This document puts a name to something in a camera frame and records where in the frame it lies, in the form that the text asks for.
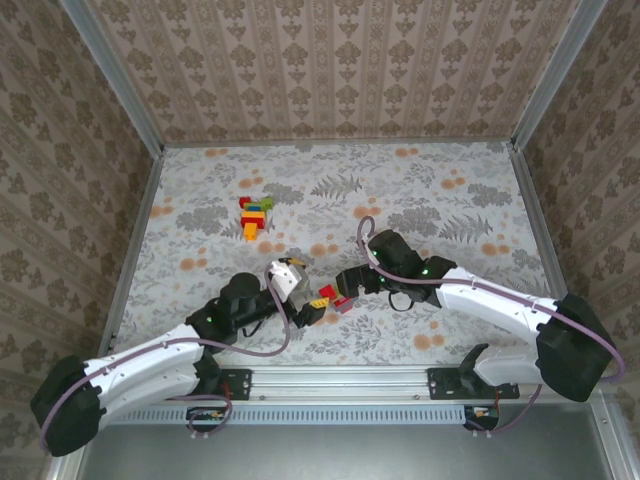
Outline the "grey metal panel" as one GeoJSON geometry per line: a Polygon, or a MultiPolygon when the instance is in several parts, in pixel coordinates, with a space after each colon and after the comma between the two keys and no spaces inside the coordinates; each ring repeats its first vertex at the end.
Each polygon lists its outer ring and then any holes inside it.
{"type": "Polygon", "coordinates": [[[612,480],[586,407],[538,405],[486,437],[458,425],[111,426],[79,480],[612,480]]]}

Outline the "small wired connector board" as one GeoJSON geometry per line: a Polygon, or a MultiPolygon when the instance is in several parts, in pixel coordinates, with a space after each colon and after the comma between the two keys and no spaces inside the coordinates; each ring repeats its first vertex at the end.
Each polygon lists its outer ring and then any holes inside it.
{"type": "Polygon", "coordinates": [[[499,410],[494,406],[465,406],[464,428],[469,431],[492,431],[499,422],[499,410]]]}
{"type": "Polygon", "coordinates": [[[193,436],[210,436],[229,420],[228,407],[189,408],[186,412],[187,428],[193,436]]]}

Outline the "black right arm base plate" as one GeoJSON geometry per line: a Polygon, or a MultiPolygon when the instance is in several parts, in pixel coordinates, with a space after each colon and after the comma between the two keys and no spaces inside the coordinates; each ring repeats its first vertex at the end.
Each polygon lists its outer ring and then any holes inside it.
{"type": "Polygon", "coordinates": [[[460,372],[457,367],[438,367],[427,370],[429,395],[432,400],[491,400],[519,399],[516,384],[492,386],[475,372],[460,372]]]}

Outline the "aluminium frame post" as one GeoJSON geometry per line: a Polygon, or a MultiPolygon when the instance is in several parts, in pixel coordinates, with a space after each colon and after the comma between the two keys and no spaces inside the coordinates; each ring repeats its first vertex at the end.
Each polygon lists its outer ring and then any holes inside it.
{"type": "Polygon", "coordinates": [[[91,11],[88,0],[59,0],[85,42],[96,64],[111,86],[140,139],[154,159],[162,155],[164,141],[154,125],[142,97],[133,82],[105,30],[91,11]]]}
{"type": "Polygon", "coordinates": [[[579,0],[571,20],[514,128],[511,140],[516,152],[522,152],[531,139],[606,3],[607,0],[579,0]]]}

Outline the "wide aluminium frame beam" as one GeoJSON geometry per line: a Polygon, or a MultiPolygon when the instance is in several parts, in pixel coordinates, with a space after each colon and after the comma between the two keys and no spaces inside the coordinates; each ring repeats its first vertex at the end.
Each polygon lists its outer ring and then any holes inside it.
{"type": "Polygon", "coordinates": [[[269,367],[253,368],[250,397],[246,401],[230,400],[218,395],[194,395],[201,380],[222,370],[215,366],[199,374],[192,363],[182,365],[146,364],[141,358],[107,366],[91,361],[84,376],[74,380],[77,394],[97,399],[107,412],[131,410],[162,402],[247,402],[266,398],[269,401],[365,401],[413,398],[432,400],[429,395],[427,368],[409,367],[269,367]]]}

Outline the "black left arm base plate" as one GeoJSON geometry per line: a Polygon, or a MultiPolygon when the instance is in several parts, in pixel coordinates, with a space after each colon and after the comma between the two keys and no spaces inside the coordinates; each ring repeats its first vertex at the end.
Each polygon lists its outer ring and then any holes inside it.
{"type": "Polygon", "coordinates": [[[224,368],[211,378],[201,380],[194,395],[218,395],[230,400],[246,401],[252,387],[251,369],[224,368]]]}

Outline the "multicolour lego brick stack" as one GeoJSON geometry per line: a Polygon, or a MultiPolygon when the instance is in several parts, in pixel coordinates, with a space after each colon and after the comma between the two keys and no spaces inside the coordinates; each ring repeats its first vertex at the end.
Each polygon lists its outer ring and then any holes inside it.
{"type": "Polygon", "coordinates": [[[273,209],[274,200],[271,197],[263,197],[259,201],[253,201],[245,196],[239,198],[239,206],[242,210],[240,223],[244,239],[255,241],[259,232],[265,229],[267,213],[273,209]]]}
{"type": "Polygon", "coordinates": [[[330,306],[340,314],[347,313],[354,306],[355,299],[341,295],[333,285],[322,287],[319,290],[319,294],[321,297],[327,298],[330,306]]]}

